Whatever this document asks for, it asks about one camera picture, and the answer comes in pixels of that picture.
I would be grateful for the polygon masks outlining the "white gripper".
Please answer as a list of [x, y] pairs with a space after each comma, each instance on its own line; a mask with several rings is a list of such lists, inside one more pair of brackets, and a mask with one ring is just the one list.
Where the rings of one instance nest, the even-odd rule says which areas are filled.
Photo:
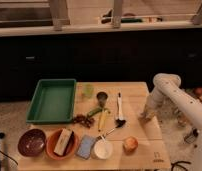
[[145, 106], [142, 113], [139, 115], [139, 119], [145, 122], [152, 120], [157, 114], [157, 110], [155, 108]]

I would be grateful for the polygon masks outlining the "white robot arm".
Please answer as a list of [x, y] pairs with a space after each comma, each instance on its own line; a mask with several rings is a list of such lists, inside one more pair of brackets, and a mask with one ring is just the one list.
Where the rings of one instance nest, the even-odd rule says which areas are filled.
[[154, 89], [148, 95], [140, 117], [151, 120], [157, 114], [157, 109], [162, 105], [164, 98], [168, 97], [199, 130], [192, 171], [202, 171], [202, 103], [179, 88], [181, 78], [176, 74], [158, 73], [153, 78], [153, 84]]

